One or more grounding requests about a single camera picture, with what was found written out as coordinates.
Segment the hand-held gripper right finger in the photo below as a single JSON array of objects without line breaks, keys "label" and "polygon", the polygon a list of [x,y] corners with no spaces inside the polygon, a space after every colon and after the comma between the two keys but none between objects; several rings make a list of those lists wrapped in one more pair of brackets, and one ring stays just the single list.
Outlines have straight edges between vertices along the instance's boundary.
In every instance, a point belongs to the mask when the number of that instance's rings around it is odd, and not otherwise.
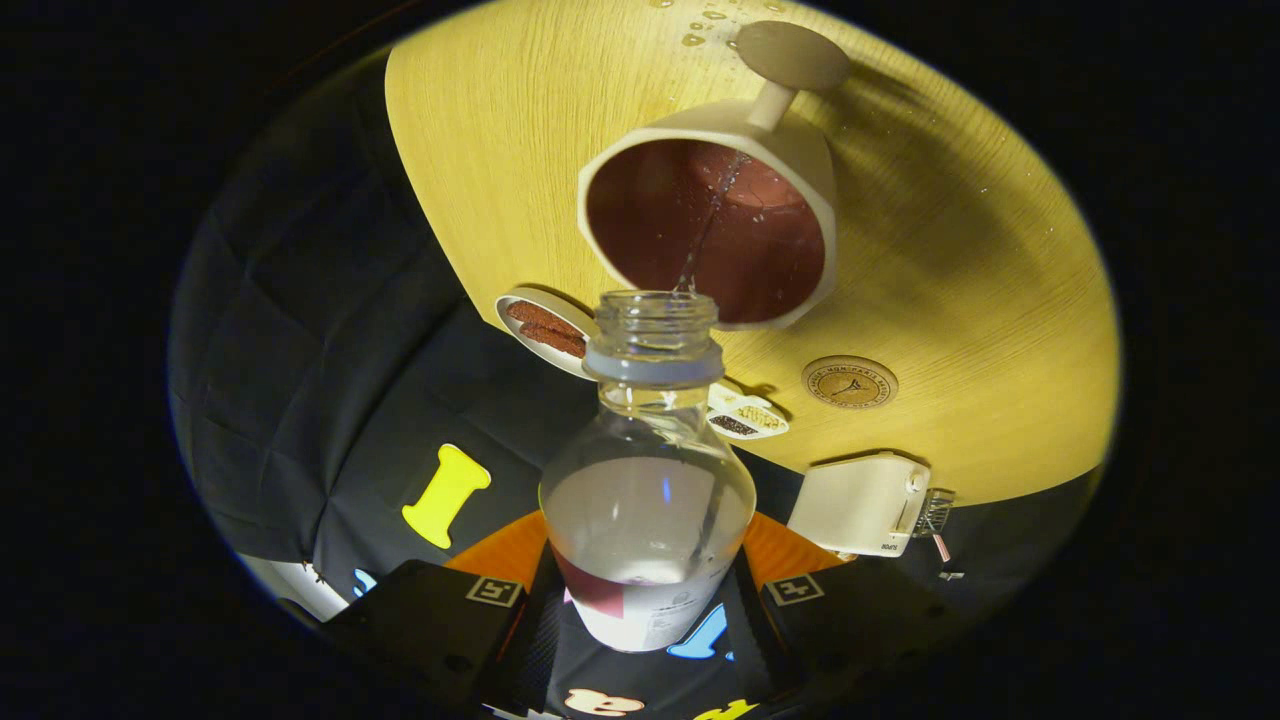
[{"label": "hand-held gripper right finger", "polygon": [[723,584],[748,705],[827,714],[869,700],[951,641],[951,606],[882,559],[844,561],[762,512]]}]

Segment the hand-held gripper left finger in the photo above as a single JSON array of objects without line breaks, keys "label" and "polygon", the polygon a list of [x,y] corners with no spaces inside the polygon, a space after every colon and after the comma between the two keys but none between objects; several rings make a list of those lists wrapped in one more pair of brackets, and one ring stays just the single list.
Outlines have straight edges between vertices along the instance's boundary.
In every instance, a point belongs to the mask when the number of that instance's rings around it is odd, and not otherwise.
[{"label": "hand-held gripper left finger", "polygon": [[535,511],[447,565],[402,562],[320,633],[436,716],[539,716],[563,592]]}]

